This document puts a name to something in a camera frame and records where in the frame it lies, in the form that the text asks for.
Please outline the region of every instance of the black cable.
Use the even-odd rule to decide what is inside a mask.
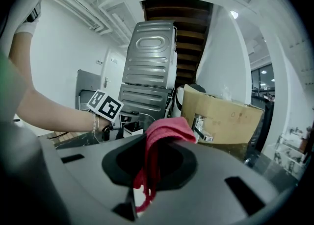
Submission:
[[[59,137],[61,137],[61,136],[63,136],[63,135],[66,135],[67,133],[69,133],[69,132],[61,133],[61,134],[59,134],[59,135],[57,135],[57,136],[50,137],[50,138],[48,138],[48,139],[49,139],[49,140],[52,140],[52,139],[55,139],[55,138],[59,138]]]

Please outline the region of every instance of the door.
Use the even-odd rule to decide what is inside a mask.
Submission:
[[[118,52],[108,51],[104,62],[100,88],[114,99],[119,98],[125,62],[126,58]]]

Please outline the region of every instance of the pink towel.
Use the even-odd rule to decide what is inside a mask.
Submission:
[[[176,140],[185,140],[196,143],[193,131],[183,117],[168,118],[155,121],[146,131],[145,165],[137,174],[133,187],[139,189],[144,185],[146,199],[137,212],[144,211],[156,195],[156,184],[160,181],[158,165],[158,141],[165,137],[173,137]]]

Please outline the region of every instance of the door handle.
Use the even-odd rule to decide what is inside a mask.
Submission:
[[[106,87],[107,87],[107,82],[110,82],[110,81],[108,80],[108,77],[106,77],[106,78],[105,78],[104,88],[106,88]]]

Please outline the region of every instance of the white wall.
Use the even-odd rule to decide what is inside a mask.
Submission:
[[[102,67],[96,60],[104,61],[108,47],[115,48],[108,37],[92,32],[54,1],[43,0],[30,50],[35,88],[47,98],[74,108],[78,70],[100,75]],[[31,129],[36,135],[49,132]]]
[[[314,87],[304,87],[290,61],[287,62],[288,75],[291,80],[291,109],[289,113],[288,131],[298,127],[306,137],[306,128],[312,126],[314,120]]]
[[[214,9],[208,51],[203,53],[196,82],[218,96],[228,87],[232,99],[250,104],[251,68],[243,36],[228,10],[217,5]]]
[[[288,71],[288,59],[278,36],[267,22],[260,29],[272,61],[276,95],[273,118],[262,150],[264,152],[267,145],[276,143],[278,137],[287,131],[291,109],[291,79]]]

